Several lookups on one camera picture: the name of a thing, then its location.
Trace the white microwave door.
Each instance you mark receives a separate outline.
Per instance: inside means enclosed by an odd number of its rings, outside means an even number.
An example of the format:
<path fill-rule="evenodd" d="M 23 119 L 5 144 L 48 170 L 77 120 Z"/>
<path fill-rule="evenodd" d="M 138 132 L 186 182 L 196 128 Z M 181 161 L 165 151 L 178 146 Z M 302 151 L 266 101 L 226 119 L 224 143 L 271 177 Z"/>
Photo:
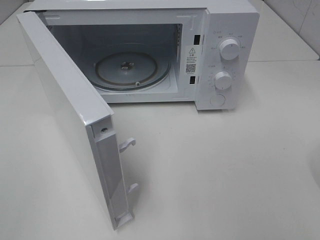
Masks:
<path fill-rule="evenodd" d="M 133 217 L 120 154 L 135 145 L 134 138 L 117 142 L 113 110 L 55 39 L 40 15 L 28 11 L 17 16 L 24 39 L 54 112 L 112 227 Z"/>

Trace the round white door button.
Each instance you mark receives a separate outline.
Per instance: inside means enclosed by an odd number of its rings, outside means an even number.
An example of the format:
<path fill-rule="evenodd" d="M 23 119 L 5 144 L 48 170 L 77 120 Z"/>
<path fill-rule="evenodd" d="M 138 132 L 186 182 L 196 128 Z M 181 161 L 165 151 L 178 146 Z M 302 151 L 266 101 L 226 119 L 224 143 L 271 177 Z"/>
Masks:
<path fill-rule="evenodd" d="M 214 106 L 215 108 L 220 108 L 221 106 L 223 106 L 225 104 L 226 98 L 224 95 L 222 94 L 217 94 L 214 95 L 211 99 L 210 99 L 210 104 L 212 106 Z"/>

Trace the white microwave knob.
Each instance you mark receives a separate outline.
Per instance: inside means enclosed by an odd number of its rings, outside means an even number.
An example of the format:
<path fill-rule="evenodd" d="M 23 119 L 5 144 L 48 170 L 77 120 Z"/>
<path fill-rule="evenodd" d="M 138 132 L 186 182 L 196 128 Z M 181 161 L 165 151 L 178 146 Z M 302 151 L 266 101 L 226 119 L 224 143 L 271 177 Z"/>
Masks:
<path fill-rule="evenodd" d="M 227 61 L 237 58 L 240 54 L 240 43 L 235 38 L 226 38 L 219 44 L 220 56 Z"/>
<path fill-rule="evenodd" d="M 221 71 L 214 76 L 214 86 L 218 90 L 226 90 L 232 85 L 232 80 L 228 72 Z"/>

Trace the glass microwave turntable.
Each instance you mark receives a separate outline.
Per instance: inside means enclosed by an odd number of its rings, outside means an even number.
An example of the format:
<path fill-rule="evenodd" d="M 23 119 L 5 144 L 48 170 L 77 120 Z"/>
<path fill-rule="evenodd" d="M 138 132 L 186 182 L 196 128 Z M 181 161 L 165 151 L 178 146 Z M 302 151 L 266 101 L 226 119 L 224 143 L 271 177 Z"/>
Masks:
<path fill-rule="evenodd" d="M 86 54 L 83 73 L 103 90 L 127 92 L 161 82 L 171 70 L 171 54 L 161 46 L 122 43 Z"/>

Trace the white microwave oven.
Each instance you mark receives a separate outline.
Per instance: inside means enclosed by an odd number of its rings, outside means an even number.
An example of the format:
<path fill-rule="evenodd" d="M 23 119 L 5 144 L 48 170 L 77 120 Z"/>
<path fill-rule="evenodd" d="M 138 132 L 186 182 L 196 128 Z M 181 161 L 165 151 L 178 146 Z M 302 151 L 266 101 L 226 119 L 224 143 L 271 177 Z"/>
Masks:
<path fill-rule="evenodd" d="M 25 12 L 41 16 L 83 74 L 85 56 L 95 49 L 119 44 L 166 48 L 170 71 L 153 86 L 110 91 L 89 80 L 107 103 L 193 102 L 199 111 L 236 107 L 260 17 L 247 0 L 36 0 Z M 233 60 L 220 55 L 219 44 L 227 38 L 240 44 Z M 232 77 L 228 89 L 215 87 L 219 72 Z M 223 106 L 211 105 L 214 95 L 225 97 Z"/>

